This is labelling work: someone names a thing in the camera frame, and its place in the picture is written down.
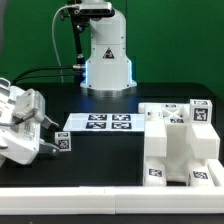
black table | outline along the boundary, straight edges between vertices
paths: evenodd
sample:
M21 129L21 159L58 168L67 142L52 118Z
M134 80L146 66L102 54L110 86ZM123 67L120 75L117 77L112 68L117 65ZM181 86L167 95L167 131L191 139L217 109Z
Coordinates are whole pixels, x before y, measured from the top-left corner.
M224 102L203 85L139 83L135 94L119 98L83 95L80 87L71 83L30 83L20 87L39 90L46 99L46 114L61 128L70 113L138 113L140 102L189 103L190 99L210 99L212 124L221 139L220 160L224 160ZM52 135L42 130L45 140L51 141ZM38 155L28 166L6 160L0 169L0 187L141 186L143 142L143 133L72 133L71 152L61 153L56 158ZM1 216L1 220L6 224L163 223L164 220L221 223L224 215Z

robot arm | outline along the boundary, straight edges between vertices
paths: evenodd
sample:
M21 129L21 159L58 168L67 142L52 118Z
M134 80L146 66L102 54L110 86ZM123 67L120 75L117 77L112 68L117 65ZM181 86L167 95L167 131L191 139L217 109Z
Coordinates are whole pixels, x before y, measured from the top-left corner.
M132 80L132 63L126 56L126 20L121 12L103 0L83 0L69 7L76 42L77 63L86 68L81 83L84 93L120 96L137 84ZM79 33L90 24L91 56L85 62Z

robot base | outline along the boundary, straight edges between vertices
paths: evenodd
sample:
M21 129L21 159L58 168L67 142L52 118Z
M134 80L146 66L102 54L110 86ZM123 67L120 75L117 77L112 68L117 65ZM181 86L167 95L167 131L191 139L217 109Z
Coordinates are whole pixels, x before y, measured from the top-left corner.
M98 97L120 97L136 93L136 84L126 89L121 90L96 90L91 89L86 84L81 84L81 91L85 95L98 96Z

green wall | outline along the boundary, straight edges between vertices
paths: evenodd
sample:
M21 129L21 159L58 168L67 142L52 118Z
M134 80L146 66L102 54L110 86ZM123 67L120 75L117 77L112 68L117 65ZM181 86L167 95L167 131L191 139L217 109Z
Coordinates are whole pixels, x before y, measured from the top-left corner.
M111 2L127 13L127 55L135 65L138 82L197 82L224 99L223 0ZM5 45L0 55L1 76L13 79L29 68L57 65L51 23L56 10L65 3L9 0ZM90 54L89 35L89 31L82 35L86 57ZM56 39L62 64L75 63L69 20L58 20Z

